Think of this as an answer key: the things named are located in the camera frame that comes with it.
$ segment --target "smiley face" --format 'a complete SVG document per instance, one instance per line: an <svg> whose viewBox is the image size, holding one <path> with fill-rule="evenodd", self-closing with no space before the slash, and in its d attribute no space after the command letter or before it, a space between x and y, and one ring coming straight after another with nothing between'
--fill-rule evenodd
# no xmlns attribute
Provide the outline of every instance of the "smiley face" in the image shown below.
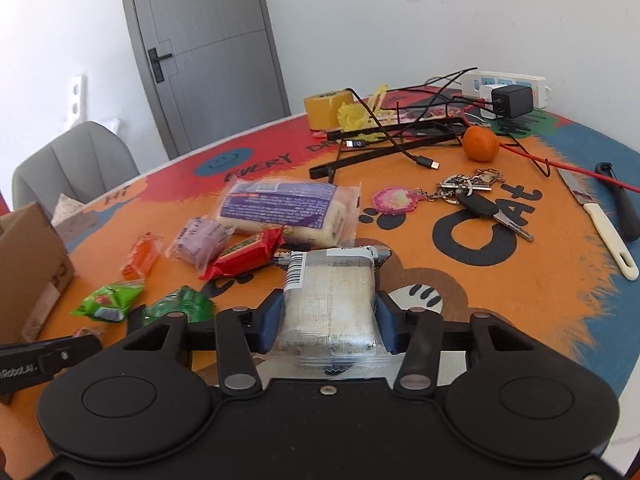
<svg viewBox="0 0 640 480"><path fill-rule="evenodd" d="M212 176L225 173L231 168L248 161L253 154L254 150L251 148L236 148L228 152L219 153L198 166L194 173L197 176Z"/></svg>

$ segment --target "car key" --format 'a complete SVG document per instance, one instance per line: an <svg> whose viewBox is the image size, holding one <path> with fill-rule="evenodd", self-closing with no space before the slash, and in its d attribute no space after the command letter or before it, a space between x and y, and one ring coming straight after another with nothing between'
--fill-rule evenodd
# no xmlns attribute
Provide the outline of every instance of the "car key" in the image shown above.
<svg viewBox="0 0 640 480"><path fill-rule="evenodd" d="M469 209L469 211L476 213L478 216L484 216L485 218L494 218L502 225L522 236L525 240L529 242L533 241L533 236L500 211L495 203L475 192L467 196L467 191L466 189L456 190L456 198L458 202Z"/></svg>

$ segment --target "gray door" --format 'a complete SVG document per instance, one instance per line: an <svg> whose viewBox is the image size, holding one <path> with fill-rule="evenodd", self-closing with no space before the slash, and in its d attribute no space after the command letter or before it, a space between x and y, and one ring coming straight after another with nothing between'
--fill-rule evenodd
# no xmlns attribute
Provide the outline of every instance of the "gray door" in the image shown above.
<svg viewBox="0 0 640 480"><path fill-rule="evenodd" d="M134 4L162 110L181 155L286 115L260 0ZM154 57L160 60L152 62Z"/></svg>

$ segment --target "door handle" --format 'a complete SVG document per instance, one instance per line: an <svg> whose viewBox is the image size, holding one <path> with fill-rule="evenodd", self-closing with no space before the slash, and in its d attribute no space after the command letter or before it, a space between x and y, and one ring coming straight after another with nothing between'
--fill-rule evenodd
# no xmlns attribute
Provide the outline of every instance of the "door handle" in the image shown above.
<svg viewBox="0 0 640 480"><path fill-rule="evenodd" d="M162 73L162 67L160 66L160 62L163 59L169 59L173 57L174 54L164 54L163 56L158 56L158 50L153 47L147 50L149 54L149 61L151 63L151 70L154 71L154 77L156 78L156 83L161 83L164 81L164 74Z"/></svg>

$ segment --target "white knife handle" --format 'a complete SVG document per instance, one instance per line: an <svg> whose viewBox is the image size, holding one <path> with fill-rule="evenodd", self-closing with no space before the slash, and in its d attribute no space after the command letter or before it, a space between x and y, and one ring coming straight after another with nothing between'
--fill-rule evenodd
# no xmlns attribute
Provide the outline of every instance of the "white knife handle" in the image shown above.
<svg viewBox="0 0 640 480"><path fill-rule="evenodd" d="M620 267L622 275L628 280L635 280L640 273L638 271L638 266L631 257L631 253L629 252L629 249L626 248L622 238L620 238L618 231L613 227L611 220L609 220L609 217L605 215L604 211L600 207L600 204L584 204L584 209L589 213L589 216L593 221L593 225L596 226L602 241L607 246L607 249L609 249L609 252L611 252L613 259L618 264L618 267Z"/></svg>

